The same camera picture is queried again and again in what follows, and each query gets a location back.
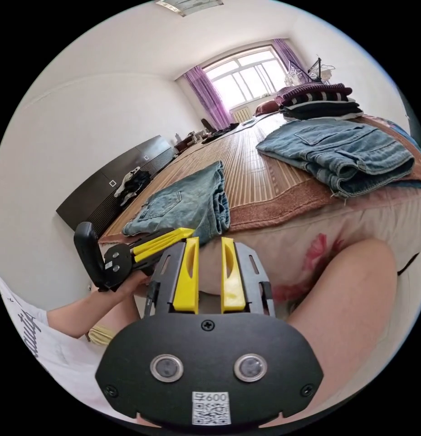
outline striped clothing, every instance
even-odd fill
[[[330,100],[336,101],[342,99],[342,96],[346,97],[351,93],[352,89],[346,88],[343,83],[338,83],[336,85],[324,85],[322,83],[311,82],[302,85],[287,86],[285,88],[282,88],[277,93],[275,101],[279,106],[289,106],[297,103],[303,103],[305,101],[324,99],[328,100],[328,94],[336,94],[335,96],[331,96],[330,98]],[[302,101],[297,101],[296,103],[294,103],[293,100],[299,96],[303,96]]]

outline cabinet door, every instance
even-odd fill
[[[109,179],[115,190],[117,190],[124,176],[142,165],[142,155],[136,147],[133,147],[106,164],[100,171]]]
[[[76,188],[56,209],[58,215],[73,229],[85,221],[109,196],[114,187],[110,180],[97,171]]]
[[[162,136],[156,136],[137,145],[137,149],[141,152],[145,162],[151,161],[170,147],[171,145]]]

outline ceiling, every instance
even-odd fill
[[[224,0],[223,6],[181,17],[148,2],[83,34],[52,61],[34,85],[42,92],[41,88],[46,91],[73,79],[110,73],[176,79],[227,50],[288,37],[300,14],[273,0]]]

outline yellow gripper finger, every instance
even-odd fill
[[[159,253],[161,250],[174,245],[182,239],[189,238],[194,232],[195,230],[190,228],[180,227],[142,245],[137,245],[136,247],[132,248],[132,253],[135,256],[135,262],[141,262],[153,254]]]
[[[242,312],[246,303],[235,243],[231,238],[221,238],[221,245],[223,250],[221,313]]]
[[[186,240],[173,300],[173,307],[176,312],[198,314],[198,249],[199,238],[188,238]]]

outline window frame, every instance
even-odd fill
[[[256,53],[262,53],[262,52],[266,52],[266,51],[271,52],[271,54],[274,56],[274,58],[273,59],[265,59],[265,60],[261,60],[261,61],[258,61],[258,62],[253,62],[253,63],[248,64],[248,65],[241,65],[239,60],[238,60],[239,58],[243,58],[243,57],[248,56],[248,55],[254,55]],[[217,68],[217,67],[220,67],[220,66],[222,66],[224,64],[227,64],[229,62],[235,61],[237,63],[237,65],[238,65],[237,69],[234,69],[234,70],[229,71],[227,73],[220,74],[220,75],[218,75],[218,76],[216,76],[216,77],[214,77],[212,79],[209,78],[209,80],[213,83],[213,82],[215,82],[217,80],[220,80],[220,79],[222,79],[224,77],[232,76],[234,73],[239,73],[239,76],[241,77],[242,81],[244,82],[244,85],[246,86],[246,88],[248,89],[250,94],[253,95],[253,93],[250,90],[250,87],[246,83],[245,79],[242,77],[241,71],[249,69],[249,68],[254,68],[257,65],[262,65],[264,62],[269,62],[269,61],[272,61],[272,60],[276,60],[279,63],[279,65],[280,65],[280,67],[281,67],[285,77],[288,77],[288,72],[286,70],[286,67],[283,64],[280,56],[274,50],[274,47],[272,45],[263,45],[261,47],[256,47],[256,48],[253,48],[253,49],[242,50],[242,51],[240,51],[238,53],[226,56],[226,57],[224,57],[222,59],[219,59],[219,60],[217,60],[215,62],[212,62],[211,64],[209,64],[206,67],[204,67],[203,70],[207,74],[209,71],[213,70],[214,68]],[[269,83],[271,83],[271,85],[275,89],[273,81],[271,80],[271,78],[270,78],[269,74],[267,73],[266,69],[263,68],[263,70],[264,70],[264,72],[266,74],[267,80],[269,81]],[[258,75],[261,78],[265,88],[268,91],[269,85],[266,83],[266,80],[264,81],[263,78],[261,77],[262,73],[258,73]],[[236,106],[228,108],[229,111],[232,111],[232,110],[234,110],[236,108],[239,108],[241,106],[244,106],[246,104],[249,104],[249,103],[252,103],[254,101],[261,100],[262,98],[264,98],[264,97],[253,97],[252,99],[248,99],[247,96],[244,94],[242,88],[237,83],[237,80],[235,78],[233,78],[233,80],[238,85],[239,91],[243,95],[245,101],[243,103],[237,104]],[[269,95],[273,96],[273,95],[275,95],[277,93],[277,91],[278,91],[278,89],[276,89],[275,91],[272,91],[271,93],[269,93]]]

